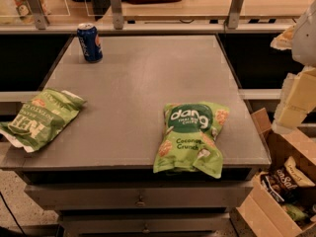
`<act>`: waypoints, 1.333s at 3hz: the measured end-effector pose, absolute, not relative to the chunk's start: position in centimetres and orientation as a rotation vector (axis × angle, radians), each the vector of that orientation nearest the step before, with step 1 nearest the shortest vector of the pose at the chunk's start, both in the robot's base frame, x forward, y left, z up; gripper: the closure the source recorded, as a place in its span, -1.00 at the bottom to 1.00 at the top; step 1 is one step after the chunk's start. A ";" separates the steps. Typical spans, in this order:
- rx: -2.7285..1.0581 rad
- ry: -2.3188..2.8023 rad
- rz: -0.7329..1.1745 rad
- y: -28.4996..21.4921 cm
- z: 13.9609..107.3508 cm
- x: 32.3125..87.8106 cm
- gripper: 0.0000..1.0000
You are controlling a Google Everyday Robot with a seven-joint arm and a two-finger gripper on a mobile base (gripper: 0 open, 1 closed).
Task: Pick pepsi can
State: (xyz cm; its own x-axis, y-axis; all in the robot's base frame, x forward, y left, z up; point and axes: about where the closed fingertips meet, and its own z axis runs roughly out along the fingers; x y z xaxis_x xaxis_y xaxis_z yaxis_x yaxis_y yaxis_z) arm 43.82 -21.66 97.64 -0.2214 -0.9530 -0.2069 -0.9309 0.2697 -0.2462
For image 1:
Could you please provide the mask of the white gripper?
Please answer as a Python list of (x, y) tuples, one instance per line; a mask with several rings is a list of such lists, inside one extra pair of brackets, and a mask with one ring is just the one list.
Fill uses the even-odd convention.
[(291, 49), (292, 58), (307, 65), (297, 75), (288, 73), (282, 84), (272, 129), (277, 134), (288, 134), (316, 108), (316, 68), (311, 67), (316, 66), (316, 0), (295, 26), (272, 40), (271, 47)]

